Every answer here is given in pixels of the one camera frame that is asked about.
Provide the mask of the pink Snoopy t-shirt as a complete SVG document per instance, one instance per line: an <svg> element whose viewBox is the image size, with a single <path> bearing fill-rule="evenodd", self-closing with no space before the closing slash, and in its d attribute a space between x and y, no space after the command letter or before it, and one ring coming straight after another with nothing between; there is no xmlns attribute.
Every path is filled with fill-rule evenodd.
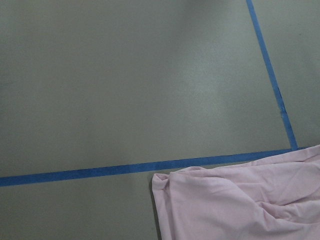
<svg viewBox="0 0 320 240"><path fill-rule="evenodd" d="M317 240L320 148L152 178L164 240Z"/></svg>

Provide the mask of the blue tape strip short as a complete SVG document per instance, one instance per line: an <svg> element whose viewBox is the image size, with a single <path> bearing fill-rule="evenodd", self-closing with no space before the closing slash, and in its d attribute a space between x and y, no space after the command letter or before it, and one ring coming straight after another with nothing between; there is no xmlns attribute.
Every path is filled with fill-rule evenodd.
<svg viewBox="0 0 320 240"><path fill-rule="evenodd" d="M261 55L262 55L262 58L263 58L263 61L265 64L265 68L266 68L266 71L268 74L268 78L269 78L269 81L270 81L270 84L271 84L271 87L272 87L272 90L273 90L273 93L275 96L277 106L279 108L279 113L280 113L280 116L281 116L281 119L283 122L283 126L285 129L287 138L288 138L290 148L291 148L291 150L296 151L296 150L298 150L298 144L297 144L297 140L295 137L295 133L293 131L292 124L291 124L289 115L286 110L285 102L283 100L283 97L282 97L282 94L281 94L281 91L279 88L279 84L278 84L276 74L275 74L275 71L274 71L268 50L267 50L267 46L266 46L266 43L264 40L264 36L263 36L262 30L260 27L260 23L259 23L256 11L255 11L253 1L247 0L246 4L247 4L248 12L249 12L251 22L252 22L252 25L254 28L254 32L255 32L255 35L257 38L257 42L258 42L258 45L260 48L260 52L261 52Z"/></svg>

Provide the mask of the blue tape strip long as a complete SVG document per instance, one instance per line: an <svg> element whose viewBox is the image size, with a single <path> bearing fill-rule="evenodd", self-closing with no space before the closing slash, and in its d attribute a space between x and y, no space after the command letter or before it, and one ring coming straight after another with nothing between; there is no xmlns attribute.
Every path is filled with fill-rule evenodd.
<svg viewBox="0 0 320 240"><path fill-rule="evenodd" d="M0 178L1 187L19 186L28 184L49 183L105 176L125 175L160 170L179 169L187 167L232 164L249 162L271 156L292 152L292 149L278 149L259 152L239 153L233 155L208 156L178 160L155 161L135 164L123 164L86 169L65 170L56 172L14 175Z"/></svg>

